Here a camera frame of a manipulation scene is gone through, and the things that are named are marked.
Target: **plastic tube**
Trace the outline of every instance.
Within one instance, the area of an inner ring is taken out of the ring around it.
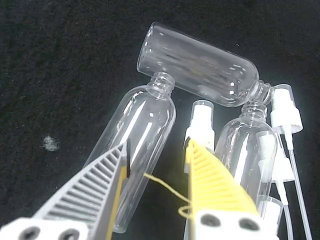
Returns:
[[[306,237],[306,240],[312,240],[307,211],[306,211],[306,207],[305,207],[305,201],[304,201],[304,197],[302,195],[302,189],[301,189],[300,180],[299,180],[299,176],[298,176],[298,170],[297,170],[294,150],[288,149],[288,152],[289,152],[292,170],[293,170],[293,174],[294,174],[294,178],[295,178],[295,189],[296,189],[296,194],[298,196],[305,237]]]
[[[292,229],[292,222],[291,222],[289,206],[284,205],[283,210],[284,210],[284,215],[285,215],[285,224],[286,224],[286,230],[287,230],[287,234],[288,234],[288,240],[294,240],[294,232]]]

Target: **yellow thread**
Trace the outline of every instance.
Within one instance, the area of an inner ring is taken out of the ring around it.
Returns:
[[[171,186],[169,186],[167,183],[165,183],[163,180],[155,177],[155,176],[152,176],[148,173],[144,173],[143,176],[145,176],[146,178],[148,179],[151,179],[152,181],[154,182],[157,182],[159,184],[161,184],[162,186],[164,186],[166,189],[168,189],[171,193],[173,193],[174,195],[176,195],[178,198],[182,199],[183,201],[187,202],[187,203],[191,203],[191,201],[186,198],[185,196],[183,196],[182,194],[180,194],[179,192],[177,192],[176,190],[174,190]]]
[[[181,217],[186,218],[186,219],[192,219],[193,215],[192,214],[188,214],[185,212],[185,210],[190,210],[191,209],[191,205],[188,206],[181,206],[178,209],[178,214],[180,214]]]

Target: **white plastic cap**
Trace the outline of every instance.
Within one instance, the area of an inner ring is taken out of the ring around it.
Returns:
[[[195,140],[206,147],[208,151],[215,151],[215,131],[212,128],[214,105],[210,101],[198,100],[192,105],[190,127],[186,129],[184,141],[187,138]],[[189,173],[189,164],[185,163],[184,172]]]
[[[207,100],[198,100],[192,104],[190,127],[212,128],[214,105]]]
[[[300,112],[296,108],[292,88],[288,84],[274,87],[272,96],[271,126],[280,134],[285,134],[285,127],[290,127],[292,134],[303,129]]]
[[[295,179],[290,160],[285,155],[281,138],[278,133],[276,133],[276,137],[277,141],[274,135],[269,131],[257,133],[259,157],[261,159],[258,162],[258,166],[260,173],[262,174],[261,180],[263,183],[270,181],[270,174],[273,183],[276,181],[289,182]],[[277,148],[274,153],[275,143],[277,143]]]
[[[277,150],[272,171],[272,182],[290,182],[295,180],[289,158],[286,157],[279,133],[277,135]]]
[[[264,216],[262,217],[263,221],[272,233],[277,234],[284,207],[282,202],[268,196],[266,200],[260,202],[258,210],[262,211],[262,207],[265,208]]]
[[[276,156],[277,144],[273,131],[261,131],[256,134],[259,145],[260,161],[258,166],[263,183],[271,182],[274,159]]]

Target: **bottle thread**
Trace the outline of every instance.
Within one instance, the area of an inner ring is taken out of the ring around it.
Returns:
[[[153,86],[163,94],[170,96],[175,88],[175,80],[166,72],[156,72],[147,85]]]
[[[240,117],[252,117],[266,122],[267,107],[260,101],[250,101],[243,105]]]

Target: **spray bottle cap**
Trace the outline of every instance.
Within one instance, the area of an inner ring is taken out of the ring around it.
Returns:
[[[259,143],[258,162],[260,172],[262,174],[262,182],[266,183],[269,179],[269,171],[272,171],[272,182],[289,182],[295,179],[290,160],[286,157],[284,147],[281,142],[280,135],[275,133],[276,139],[269,131],[261,131],[257,133]],[[274,156],[275,141],[277,144],[274,163],[271,161]]]
[[[210,101],[198,100],[192,104],[190,127],[185,132],[187,138],[195,140],[210,152],[215,151],[215,131],[212,129],[214,105]],[[189,173],[189,164],[184,165],[184,172]]]
[[[192,104],[190,127],[212,128],[214,105],[210,101],[198,100]]]
[[[285,134],[285,127],[290,127],[292,134],[303,129],[300,112],[296,108],[291,86],[280,84],[274,87],[272,96],[271,126],[280,134]]]

